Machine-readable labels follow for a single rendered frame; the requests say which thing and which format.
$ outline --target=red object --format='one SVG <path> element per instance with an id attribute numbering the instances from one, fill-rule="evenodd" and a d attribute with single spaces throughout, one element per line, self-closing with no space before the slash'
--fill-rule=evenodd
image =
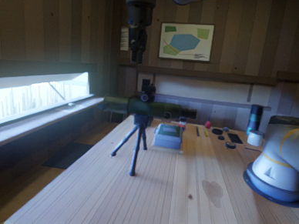
<path id="1" fill-rule="evenodd" d="M 206 127 L 207 129 L 210 128 L 210 117 L 209 117 L 209 119 L 207 120 L 206 124 L 204 124 L 204 127 Z"/>

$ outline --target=paper note on wall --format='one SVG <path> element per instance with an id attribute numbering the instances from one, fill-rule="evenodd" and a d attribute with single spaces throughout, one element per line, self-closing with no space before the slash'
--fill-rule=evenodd
<path id="1" fill-rule="evenodd" d="M 120 36 L 120 50 L 121 51 L 129 50 L 129 29 L 127 27 L 122 27 L 121 36 Z"/>

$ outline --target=window sill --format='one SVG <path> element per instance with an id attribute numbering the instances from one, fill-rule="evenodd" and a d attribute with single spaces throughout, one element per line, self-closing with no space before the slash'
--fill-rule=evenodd
<path id="1" fill-rule="evenodd" d="M 98 105 L 103 98 L 90 98 L 76 102 L 74 106 L 59 106 L 56 109 L 30 116 L 26 119 L 0 127 L 0 146 L 33 133 L 41 128 L 78 114 Z"/>

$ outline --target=floor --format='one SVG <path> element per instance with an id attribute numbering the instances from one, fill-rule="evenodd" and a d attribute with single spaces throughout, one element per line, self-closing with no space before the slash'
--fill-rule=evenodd
<path id="1" fill-rule="evenodd" d="M 95 145 L 117 125 L 118 123 L 104 122 L 73 142 Z M 38 165 L 0 189 L 0 223 L 20 209 L 63 171 L 65 170 Z"/>

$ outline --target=wooden beam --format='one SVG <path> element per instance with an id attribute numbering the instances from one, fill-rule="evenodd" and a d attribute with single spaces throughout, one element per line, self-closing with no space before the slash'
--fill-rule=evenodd
<path id="1" fill-rule="evenodd" d="M 190 71 L 182 69 L 164 69 L 154 68 L 149 66 L 137 67 L 137 72 L 164 74 L 164 75 L 178 75 L 186 77 L 195 77 L 199 79 L 210 79 L 225 82 L 247 83 L 247 84 L 259 84 L 259 85 L 276 85 L 277 80 L 275 78 L 260 77 L 254 75 L 237 75 L 227 74 L 219 72 L 203 72 L 203 71 Z"/>
<path id="2" fill-rule="evenodd" d="M 276 78 L 281 81 L 299 82 L 299 73 L 278 71 L 276 74 Z"/>
<path id="3" fill-rule="evenodd" d="M 96 64 L 0 60 L 0 77 L 96 72 Z"/>

